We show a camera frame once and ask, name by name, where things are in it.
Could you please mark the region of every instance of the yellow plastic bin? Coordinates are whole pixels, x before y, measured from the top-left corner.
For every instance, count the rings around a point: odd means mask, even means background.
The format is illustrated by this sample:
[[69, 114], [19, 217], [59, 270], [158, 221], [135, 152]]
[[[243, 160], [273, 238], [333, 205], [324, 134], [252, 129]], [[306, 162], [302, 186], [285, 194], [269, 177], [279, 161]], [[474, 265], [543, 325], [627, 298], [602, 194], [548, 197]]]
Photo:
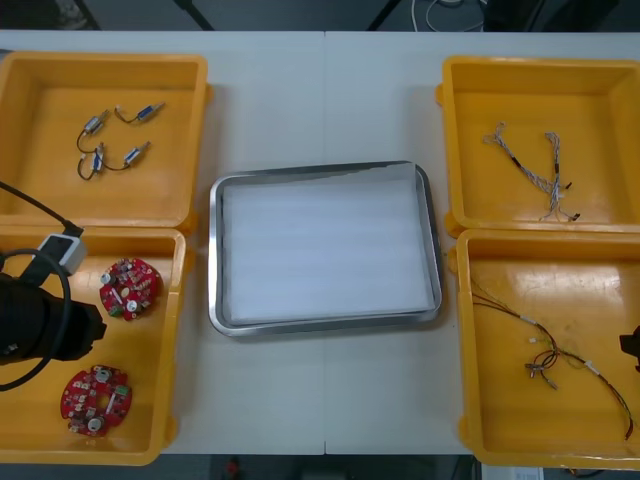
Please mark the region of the yellow plastic bin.
[[[37, 248], [46, 227], [3, 227], [0, 251]], [[71, 362], [52, 361], [24, 386], [0, 394], [0, 462], [145, 465], [173, 439], [171, 417], [175, 375], [174, 348], [185, 277], [185, 239], [170, 229], [89, 228], [82, 236], [88, 256], [70, 277], [72, 298], [98, 306], [107, 330], [85, 357]], [[155, 267], [163, 290], [157, 304], [144, 316], [125, 322], [107, 315], [100, 303], [100, 275], [122, 257], [138, 257]], [[29, 257], [7, 260], [4, 271], [21, 273]], [[61, 296], [58, 278], [43, 286]], [[0, 368], [0, 383], [30, 370], [37, 360]], [[129, 375], [133, 403], [124, 422], [107, 436], [90, 438], [68, 430], [60, 415], [60, 398], [74, 374], [105, 364]]]
[[[632, 61], [451, 57], [436, 99], [443, 107], [449, 233], [526, 229], [640, 233], [640, 77]], [[484, 135], [505, 122], [519, 161], [553, 179], [545, 132], [560, 137], [560, 176], [572, 182], [562, 207], [580, 218], [550, 216], [538, 190]]]
[[467, 230], [455, 250], [464, 444], [490, 465], [640, 469], [640, 431], [625, 441], [628, 418], [613, 393], [564, 358], [547, 373], [557, 390], [530, 378], [524, 364], [549, 348], [530, 339], [544, 336], [472, 298], [492, 295], [540, 322], [591, 360], [637, 419], [640, 373], [618, 337], [640, 322], [640, 235]]
[[[207, 63], [197, 55], [15, 52], [0, 67], [0, 179], [81, 226], [194, 228], [192, 211]], [[76, 139], [85, 123], [121, 105], [128, 116], [166, 102], [142, 124], [113, 113], [83, 148], [106, 145], [123, 165], [133, 147], [151, 147], [126, 171], [90, 181], [77, 174]], [[0, 226], [54, 225], [27, 203], [0, 192]]]

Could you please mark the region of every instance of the white cable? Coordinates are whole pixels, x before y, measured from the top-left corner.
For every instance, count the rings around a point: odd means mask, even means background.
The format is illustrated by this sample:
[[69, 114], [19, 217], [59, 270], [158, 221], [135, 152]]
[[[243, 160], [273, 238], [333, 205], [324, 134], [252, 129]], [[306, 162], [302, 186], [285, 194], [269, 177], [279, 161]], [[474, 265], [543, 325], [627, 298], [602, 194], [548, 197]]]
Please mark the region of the white cable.
[[413, 31], [418, 31], [418, 24], [416, 23], [416, 0], [411, 0], [411, 21], [413, 22]]
[[[433, 6], [438, 3], [440, 0], [433, 0], [429, 6], [427, 7], [427, 13], [425, 13], [424, 15], [424, 19], [427, 22], [427, 27], [429, 27], [430, 30], [434, 31], [434, 32], [441, 32], [442, 30], [438, 30], [437, 28], [435, 28], [431, 22], [429, 21], [429, 14], [431, 13], [431, 9], [433, 8]], [[472, 30], [475, 30], [476, 28], [480, 28], [484, 25], [484, 20], [480, 23], [476, 23], [475, 25], [465, 28], [464, 30], [458, 30], [458, 32], [470, 32]]]

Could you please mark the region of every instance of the tray rim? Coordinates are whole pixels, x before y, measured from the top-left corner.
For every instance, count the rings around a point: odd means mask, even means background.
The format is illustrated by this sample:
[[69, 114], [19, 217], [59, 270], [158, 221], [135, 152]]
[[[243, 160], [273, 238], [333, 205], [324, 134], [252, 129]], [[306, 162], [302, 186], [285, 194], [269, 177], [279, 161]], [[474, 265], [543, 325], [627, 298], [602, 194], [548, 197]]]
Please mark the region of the tray rim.
[[[243, 325], [233, 326], [224, 318], [221, 308], [221, 282], [219, 277], [222, 272], [222, 249], [220, 248], [220, 235], [217, 234], [217, 224], [221, 221], [222, 207], [219, 198], [225, 184], [232, 182], [237, 178], [259, 177], [270, 175], [295, 175], [295, 174], [331, 174], [331, 173], [349, 173], [372, 168], [382, 168], [390, 165], [411, 164], [416, 168], [416, 178], [422, 182], [425, 192], [426, 205], [426, 221], [428, 225], [423, 224], [423, 232], [427, 232], [432, 239], [433, 249], [427, 251], [429, 274], [431, 277], [432, 288], [434, 289], [435, 306], [431, 311], [425, 312], [407, 312], [397, 315], [359, 315], [346, 317], [333, 317], [331, 319], [316, 319], [304, 321], [290, 322], [274, 322], [266, 325]], [[276, 333], [294, 333], [294, 332], [311, 332], [326, 331], [346, 328], [360, 327], [382, 327], [395, 325], [411, 325], [428, 323], [435, 320], [440, 312], [443, 303], [443, 267], [442, 256], [440, 252], [440, 241], [436, 231], [435, 213], [433, 209], [433, 201], [431, 198], [431, 190], [429, 180], [424, 170], [413, 162], [408, 161], [387, 161], [387, 162], [366, 162], [366, 163], [345, 163], [345, 164], [329, 164], [314, 165], [306, 167], [289, 167], [276, 168], [268, 170], [254, 170], [249, 172], [238, 172], [225, 175], [219, 178], [211, 187], [209, 197], [209, 260], [208, 260], [208, 298], [209, 298], [209, 320], [212, 325], [223, 335], [227, 336], [249, 336], [249, 335], [266, 335]]]

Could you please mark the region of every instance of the floor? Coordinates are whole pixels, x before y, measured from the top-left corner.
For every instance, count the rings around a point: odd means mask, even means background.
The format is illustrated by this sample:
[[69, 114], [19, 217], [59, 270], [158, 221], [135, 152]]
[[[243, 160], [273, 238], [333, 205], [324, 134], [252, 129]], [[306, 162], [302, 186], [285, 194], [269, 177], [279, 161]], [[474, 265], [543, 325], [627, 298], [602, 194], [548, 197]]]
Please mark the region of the floor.
[[[425, 12], [431, 0], [416, 0], [419, 30], [426, 30]], [[85, 0], [103, 30], [199, 30], [194, 20], [173, 0]], [[544, 22], [563, 0], [548, 0]], [[386, 0], [195, 0], [195, 5], [217, 30], [347, 30], [363, 31]], [[380, 31], [411, 31], [411, 0], [402, 0]], [[477, 0], [465, 0], [457, 9], [436, 6], [431, 21], [441, 30], [463, 30], [481, 19]], [[640, 31], [640, 1], [621, 0], [601, 31]], [[243, 456], [244, 480], [295, 480], [306, 469], [348, 472], [357, 480], [448, 480], [456, 464], [453, 456]], [[219, 480], [224, 479], [228, 456], [163, 455], [142, 468], [1, 465], [0, 478], [11, 480]], [[455, 479], [470, 478], [469, 458], [463, 459]], [[545, 470], [549, 480], [570, 480], [564, 470]], [[640, 478], [635, 472], [605, 472], [601, 480]]]

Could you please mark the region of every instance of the capacitor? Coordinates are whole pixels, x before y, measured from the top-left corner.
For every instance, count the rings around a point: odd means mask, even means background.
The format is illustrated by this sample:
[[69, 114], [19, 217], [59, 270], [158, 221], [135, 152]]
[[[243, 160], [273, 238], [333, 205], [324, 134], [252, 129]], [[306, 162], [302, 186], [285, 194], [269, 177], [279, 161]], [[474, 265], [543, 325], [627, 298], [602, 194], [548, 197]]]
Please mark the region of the capacitor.
[[111, 372], [109, 370], [100, 369], [95, 373], [96, 382], [98, 383], [107, 383], [111, 378]]
[[141, 310], [140, 305], [138, 305], [138, 302], [136, 302], [135, 300], [129, 300], [127, 302], [127, 311], [134, 313], [134, 312], [139, 312]]
[[116, 276], [105, 272], [100, 275], [100, 283], [102, 283], [103, 285], [113, 285], [114, 283], [116, 283]]
[[87, 429], [90, 432], [99, 432], [100, 429], [104, 426], [104, 418], [102, 417], [95, 417], [92, 418], [91, 420], [89, 420], [89, 422], [87, 423]]

